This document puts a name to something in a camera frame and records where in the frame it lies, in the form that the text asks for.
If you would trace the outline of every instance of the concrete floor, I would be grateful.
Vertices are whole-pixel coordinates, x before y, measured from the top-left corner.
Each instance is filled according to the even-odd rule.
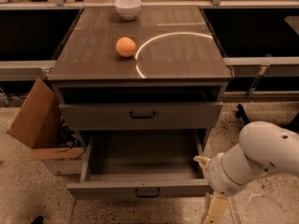
[[[206,145],[213,157],[237,143],[243,127],[235,117],[236,103],[226,103]],[[286,124],[299,112],[299,103],[244,103],[251,121]],[[0,223],[200,223],[204,198],[75,201],[66,190],[78,175],[53,175],[42,162],[28,161],[29,148],[8,134],[18,107],[0,108]],[[230,198],[221,224],[298,224],[299,177],[279,173],[249,183]]]

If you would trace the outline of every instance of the white bowl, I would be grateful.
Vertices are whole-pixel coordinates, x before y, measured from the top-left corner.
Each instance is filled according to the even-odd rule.
[[[116,0],[115,8],[117,12],[126,20],[132,20],[141,10],[140,0]]]

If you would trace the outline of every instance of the empty drawer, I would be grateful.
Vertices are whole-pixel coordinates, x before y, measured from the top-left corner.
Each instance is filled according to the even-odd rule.
[[[76,199],[205,196],[211,189],[193,157],[196,130],[105,131],[87,147]]]
[[[73,130],[213,128],[222,103],[60,105]]]

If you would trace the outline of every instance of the open cardboard box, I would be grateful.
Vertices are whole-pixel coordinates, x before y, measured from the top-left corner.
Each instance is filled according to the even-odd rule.
[[[30,160],[43,161],[54,174],[80,174],[83,148],[58,147],[61,116],[55,93],[38,77],[7,133],[32,149]]]

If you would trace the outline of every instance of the cardboard box flap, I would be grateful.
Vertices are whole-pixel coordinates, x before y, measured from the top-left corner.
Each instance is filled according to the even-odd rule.
[[[82,147],[57,147],[32,149],[30,153],[31,161],[45,161],[58,159],[76,159],[84,154]]]
[[[57,147],[61,115],[55,93],[38,77],[7,133],[29,148]]]

